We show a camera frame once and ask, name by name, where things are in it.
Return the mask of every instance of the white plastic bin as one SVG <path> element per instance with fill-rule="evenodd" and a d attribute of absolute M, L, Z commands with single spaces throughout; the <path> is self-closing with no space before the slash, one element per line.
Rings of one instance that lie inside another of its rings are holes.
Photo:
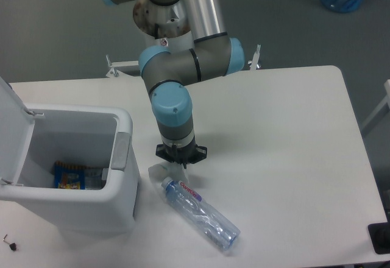
<path fill-rule="evenodd" d="M 132 120 L 122 109 L 24 105 L 0 78 L 0 200 L 59 228 L 129 231 L 140 182 L 131 138 Z M 108 168 L 106 185 L 54 188 L 58 160 Z"/>

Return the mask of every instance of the metal bracket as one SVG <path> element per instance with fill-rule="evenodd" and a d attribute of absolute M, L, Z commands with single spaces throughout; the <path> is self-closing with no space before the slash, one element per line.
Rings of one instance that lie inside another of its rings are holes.
<path fill-rule="evenodd" d="M 15 184 L 14 182 L 8 181 L 2 177 L 0 177 L 0 185 L 7 185 L 7 186 L 17 186 L 17 187 L 23 187 L 23 184 Z"/>

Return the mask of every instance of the black object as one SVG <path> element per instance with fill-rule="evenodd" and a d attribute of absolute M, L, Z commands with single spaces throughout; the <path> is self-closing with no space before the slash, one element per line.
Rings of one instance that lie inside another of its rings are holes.
<path fill-rule="evenodd" d="M 368 226 L 371 242 L 377 254 L 390 253 L 390 224 L 383 222 L 382 224 L 370 224 Z"/>
<path fill-rule="evenodd" d="M 198 146 L 195 143 L 195 138 L 189 145 L 177 148 L 176 145 L 169 147 L 166 144 L 159 144 L 156 147 L 156 156 L 170 162 L 183 164 L 187 168 L 188 163 L 198 163 L 207 157 L 207 147 Z"/>
<path fill-rule="evenodd" d="M 2 241 L 5 242 L 7 245 L 9 245 L 9 246 L 10 246 L 10 249 L 11 249 L 13 252 L 17 251 L 17 250 L 18 250 L 18 247 L 16 246 L 16 244 L 15 244 L 14 242 L 13 242 L 12 244 L 10 244 L 9 242 L 7 242 L 7 241 L 5 240 L 7 236 L 8 236 L 8 235 L 6 234 L 5 237 L 4 237 L 4 239 L 2 239 Z"/>

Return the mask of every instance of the white tabletop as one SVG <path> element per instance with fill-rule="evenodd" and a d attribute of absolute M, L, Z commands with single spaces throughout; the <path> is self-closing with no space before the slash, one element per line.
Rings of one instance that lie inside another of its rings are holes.
<path fill-rule="evenodd" d="M 152 187 L 160 142 L 139 77 L 13 84 L 24 102 L 105 105 L 132 116 L 143 184 L 131 233 L 60 231 L 0 202 L 4 267 L 315 267 L 389 260 L 367 226 L 385 222 L 339 70 L 239 72 L 188 87 L 197 143 L 208 158 L 190 184 L 241 230 L 231 255 L 201 237 Z"/>

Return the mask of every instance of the open lid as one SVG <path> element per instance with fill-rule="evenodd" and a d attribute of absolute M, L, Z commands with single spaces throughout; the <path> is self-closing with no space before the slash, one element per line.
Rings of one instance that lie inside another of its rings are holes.
<path fill-rule="evenodd" d="M 19 179 L 34 129 L 34 117 L 0 77 L 0 177 Z"/>

